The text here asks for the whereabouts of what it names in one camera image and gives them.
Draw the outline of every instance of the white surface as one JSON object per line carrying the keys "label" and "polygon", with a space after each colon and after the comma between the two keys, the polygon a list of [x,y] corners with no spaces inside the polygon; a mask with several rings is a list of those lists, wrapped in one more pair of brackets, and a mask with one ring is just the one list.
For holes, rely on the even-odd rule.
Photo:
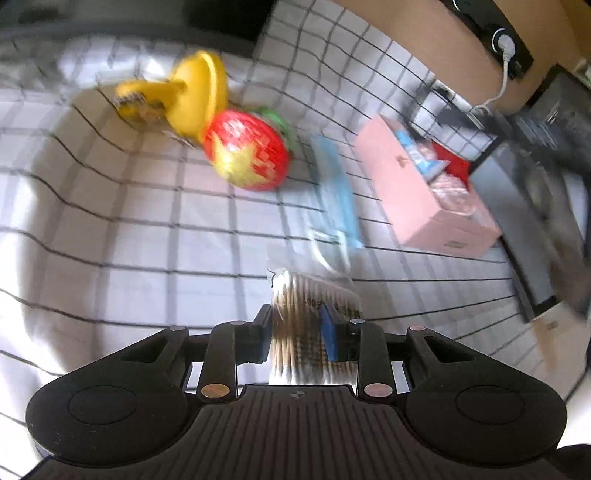
{"label": "white surface", "polygon": [[[252,320],[270,300],[267,248],[306,252],[303,214],[322,215],[313,162],[303,153],[306,131],[334,140],[364,219],[368,247],[353,262],[363,316],[381,319],[389,332],[425,324],[502,361],[523,362],[526,371],[539,369],[541,359],[529,361],[535,349],[520,358],[525,345],[506,348],[530,336],[503,253],[492,249],[469,261],[400,247],[350,147],[367,118],[398,115],[431,73],[352,12],[326,0],[311,10],[279,1],[255,60],[222,55],[231,100],[266,103],[300,134],[290,179],[276,192],[229,187],[201,150],[134,131],[109,103],[109,83],[134,69],[162,77],[194,48],[78,38],[54,42],[42,57],[0,64],[0,86],[7,87],[0,90],[3,479],[2,469],[12,478],[37,461],[22,424],[43,384],[169,325],[202,333]],[[39,78],[37,66],[47,77]],[[86,90],[74,94],[74,85]],[[442,107],[426,105],[431,113]],[[443,135],[429,112],[420,122]],[[490,140],[444,136],[469,158]],[[267,375],[265,367],[238,371],[242,384]]]}

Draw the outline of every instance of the mask ear loop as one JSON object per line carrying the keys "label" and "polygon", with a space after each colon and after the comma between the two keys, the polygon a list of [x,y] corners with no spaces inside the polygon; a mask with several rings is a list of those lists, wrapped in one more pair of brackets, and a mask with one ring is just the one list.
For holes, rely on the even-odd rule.
{"label": "mask ear loop", "polygon": [[[318,240],[324,240],[327,242],[332,241],[332,237],[327,235],[320,230],[312,227],[310,214],[306,211],[306,224],[307,224],[307,236],[308,240],[310,240],[312,244],[312,253],[314,254],[315,259],[322,265],[326,270],[334,275],[342,275],[341,272],[334,269],[330,266],[328,261],[325,259],[324,255],[320,251],[320,247],[318,246]],[[339,253],[341,259],[343,260],[343,266],[345,267],[345,273],[348,275],[351,272],[351,261],[349,259],[349,251],[347,249],[347,237],[344,232],[337,231],[337,238],[339,240]]]}

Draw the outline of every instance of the wooden wall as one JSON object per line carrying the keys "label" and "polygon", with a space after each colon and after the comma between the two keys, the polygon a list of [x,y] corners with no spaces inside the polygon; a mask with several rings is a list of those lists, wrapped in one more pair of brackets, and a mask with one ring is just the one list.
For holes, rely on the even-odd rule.
{"label": "wooden wall", "polygon": [[[473,105],[498,93],[502,67],[439,0],[336,1],[400,43]],[[582,55],[561,0],[495,1],[534,58],[526,76],[509,82],[498,102],[497,107],[516,111],[552,65],[573,70]]]}

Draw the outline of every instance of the cardboard box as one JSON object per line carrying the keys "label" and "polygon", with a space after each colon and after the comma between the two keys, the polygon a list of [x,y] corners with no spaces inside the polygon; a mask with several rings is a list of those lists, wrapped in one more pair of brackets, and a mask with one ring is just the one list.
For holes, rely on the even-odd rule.
{"label": "cardboard box", "polygon": [[368,121],[357,136],[355,150],[401,244],[477,258],[501,235],[494,218],[471,185],[469,188],[477,205],[472,217],[441,208],[394,136],[387,119],[377,116]]}

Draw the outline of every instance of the yellow toy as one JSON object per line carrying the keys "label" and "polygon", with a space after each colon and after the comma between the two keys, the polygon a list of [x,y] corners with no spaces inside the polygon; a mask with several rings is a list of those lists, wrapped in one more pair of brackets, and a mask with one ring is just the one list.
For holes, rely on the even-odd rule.
{"label": "yellow toy", "polygon": [[228,106],[226,71],[219,56],[198,51],[167,82],[130,80],[119,84],[115,95],[121,117],[165,118],[179,137],[202,143],[214,115]]}

